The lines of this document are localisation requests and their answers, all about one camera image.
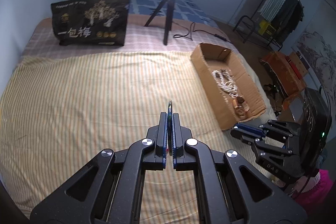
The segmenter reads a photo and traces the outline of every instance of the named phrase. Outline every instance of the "pink cloth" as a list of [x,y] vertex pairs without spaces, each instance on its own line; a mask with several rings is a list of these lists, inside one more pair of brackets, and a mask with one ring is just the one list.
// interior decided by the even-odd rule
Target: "pink cloth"
[[316,209],[316,206],[323,202],[333,185],[327,170],[320,169],[320,175],[321,179],[313,189],[300,194],[295,199],[306,210],[307,214],[311,214]]

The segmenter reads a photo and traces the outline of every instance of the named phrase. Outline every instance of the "yellow striped sheet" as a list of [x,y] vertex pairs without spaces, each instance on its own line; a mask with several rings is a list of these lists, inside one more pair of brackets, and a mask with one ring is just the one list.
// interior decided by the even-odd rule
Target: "yellow striped sheet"
[[[251,148],[222,132],[188,52],[26,57],[3,93],[0,172],[27,215],[100,150],[128,148],[173,100],[181,125],[211,149]],[[265,175],[267,172],[257,166]],[[147,171],[141,223],[198,223],[192,172]]]

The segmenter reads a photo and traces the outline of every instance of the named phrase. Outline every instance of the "floor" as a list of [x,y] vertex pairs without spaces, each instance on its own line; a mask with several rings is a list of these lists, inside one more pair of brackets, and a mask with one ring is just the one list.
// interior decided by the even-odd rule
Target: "floor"
[[[270,50],[267,50],[251,42],[246,42],[243,44],[241,37],[236,32],[232,31],[233,27],[227,24],[221,23],[221,22],[216,22],[216,23],[219,26],[219,28],[228,35],[231,43],[235,45],[235,47],[244,56],[244,58],[246,59],[248,64],[251,66],[251,68],[256,72],[256,74],[259,77],[261,85],[263,86],[266,84],[271,84],[272,83],[271,78],[268,76],[263,66],[259,63],[259,59],[264,57],[266,54],[268,54]],[[269,97],[269,99],[270,99],[271,105],[274,106],[275,101],[273,100],[273,98]],[[277,102],[277,106],[280,106],[280,105],[281,105],[281,98]],[[293,119],[293,115],[290,109],[286,111],[282,110],[279,116],[279,120],[293,122],[294,119]],[[326,144],[325,149],[327,150],[328,157],[322,166],[322,169],[329,171],[329,176],[333,181],[336,180],[336,168],[335,168],[336,167],[336,163],[335,163],[336,144],[335,142],[336,142],[335,139],[333,139]]]
[[[249,41],[243,43],[241,37],[236,32],[232,31],[232,26],[218,21],[216,23],[219,28],[226,33],[231,43],[238,49],[238,51],[244,56],[248,64],[251,66],[251,68],[255,71],[255,73],[259,77],[261,85],[263,86],[267,84],[272,84],[271,78],[268,76],[264,67],[259,63],[259,59],[267,55],[271,49],[267,50]],[[272,106],[281,106],[281,97],[278,99],[276,104],[275,100],[273,100],[272,97],[269,97],[269,100]],[[286,111],[282,110],[279,116],[279,120],[288,122],[294,121],[292,113],[289,109]]]

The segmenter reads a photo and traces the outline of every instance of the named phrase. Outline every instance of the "bed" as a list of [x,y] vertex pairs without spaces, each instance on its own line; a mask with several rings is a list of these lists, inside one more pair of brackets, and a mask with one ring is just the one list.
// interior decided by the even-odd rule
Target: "bed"
[[[126,149],[157,125],[169,100],[181,125],[211,149],[235,149],[260,172],[249,146],[221,131],[190,61],[206,42],[238,54],[263,97],[266,111],[250,124],[275,119],[255,72],[238,50],[204,32],[193,41],[173,24],[162,44],[165,17],[144,27],[160,0],[131,0],[125,45],[60,46],[51,19],[36,27],[0,101],[0,172],[6,189],[29,217],[32,208],[100,150]],[[174,21],[226,36],[191,0],[177,0]],[[146,172],[141,223],[197,223],[192,172],[175,172],[171,158],[162,172]]]

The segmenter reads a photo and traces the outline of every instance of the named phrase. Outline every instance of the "tripod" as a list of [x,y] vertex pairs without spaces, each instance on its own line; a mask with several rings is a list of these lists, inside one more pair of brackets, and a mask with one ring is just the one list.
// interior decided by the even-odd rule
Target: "tripod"
[[148,27],[148,25],[151,23],[154,17],[157,16],[157,13],[160,12],[161,8],[167,3],[167,15],[166,15],[166,24],[165,24],[165,34],[163,37],[163,44],[167,45],[168,43],[168,34],[169,31],[171,31],[171,26],[173,24],[173,16],[174,16],[174,6],[175,6],[175,0],[162,0],[160,4],[157,6],[157,8],[152,13],[149,20],[147,20],[145,27]]

